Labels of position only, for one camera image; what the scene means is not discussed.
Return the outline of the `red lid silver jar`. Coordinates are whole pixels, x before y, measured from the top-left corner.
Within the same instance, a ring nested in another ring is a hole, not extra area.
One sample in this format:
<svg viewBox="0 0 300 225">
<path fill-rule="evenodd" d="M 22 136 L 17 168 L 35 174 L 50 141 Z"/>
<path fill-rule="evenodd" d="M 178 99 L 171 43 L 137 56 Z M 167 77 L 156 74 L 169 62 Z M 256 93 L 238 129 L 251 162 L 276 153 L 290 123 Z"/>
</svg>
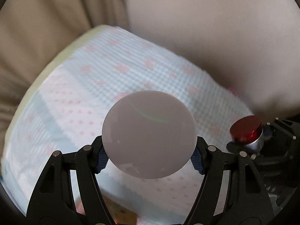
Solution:
<svg viewBox="0 0 300 225">
<path fill-rule="evenodd" d="M 263 147 L 263 126 L 261 120 L 250 115 L 236 121 L 229 130 L 233 143 L 253 152 Z"/>
</svg>

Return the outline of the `green jar white lid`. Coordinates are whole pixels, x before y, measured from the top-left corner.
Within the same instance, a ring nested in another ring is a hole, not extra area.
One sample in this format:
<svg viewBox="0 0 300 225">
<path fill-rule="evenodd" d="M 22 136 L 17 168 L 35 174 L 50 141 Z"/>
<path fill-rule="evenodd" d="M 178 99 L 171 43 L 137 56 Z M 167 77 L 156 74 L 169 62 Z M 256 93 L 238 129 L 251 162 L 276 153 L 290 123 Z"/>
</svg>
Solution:
<svg viewBox="0 0 300 225">
<path fill-rule="evenodd" d="M 197 142 L 194 117 L 176 97 L 139 91 L 117 101 L 107 113 L 102 142 L 110 161 L 136 178 L 164 178 L 181 169 Z"/>
</svg>

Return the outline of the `brown cardboard box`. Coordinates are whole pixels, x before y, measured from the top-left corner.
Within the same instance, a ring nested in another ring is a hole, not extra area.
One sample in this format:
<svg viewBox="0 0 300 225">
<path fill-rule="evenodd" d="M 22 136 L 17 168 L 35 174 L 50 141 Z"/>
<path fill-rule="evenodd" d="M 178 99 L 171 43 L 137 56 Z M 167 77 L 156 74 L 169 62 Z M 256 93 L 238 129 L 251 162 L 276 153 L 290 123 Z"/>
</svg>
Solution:
<svg viewBox="0 0 300 225">
<path fill-rule="evenodd" d="M 130 211 L 118 202 L 112 200 L 106 193 L 102 193 L 102 197 L 116 224 L 137 224 L 138 215 L 135 212 Z"/>
</svg>

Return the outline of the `blue pink patterned bedsheet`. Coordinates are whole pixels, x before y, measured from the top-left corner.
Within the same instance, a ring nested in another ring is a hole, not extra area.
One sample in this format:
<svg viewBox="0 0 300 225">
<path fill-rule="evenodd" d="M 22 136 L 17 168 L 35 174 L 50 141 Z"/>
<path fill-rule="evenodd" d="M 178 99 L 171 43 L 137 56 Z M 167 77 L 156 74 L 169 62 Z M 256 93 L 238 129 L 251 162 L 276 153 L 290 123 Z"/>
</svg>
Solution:
<svg viewBox="0 0 300 225">
<path fill-rule="evenodd" d="M 119 27 L 98 26 L 64 49 L 29 88 L 6 134 L 1 181 L 26 214 L 55 150 L 68 153 L 101 135 L 110 108 L 142 90 L 166 92 L 192 113 L 197 135 L 226 152 L 229 129 L 251 110 L 204 70 Z M 103 196 L 136 213 L 138 224 L 182 224 L 203 176 L 189 161 L 171 176 L 144 180 L 108 162 L 96 175 Z"/>
</svg>

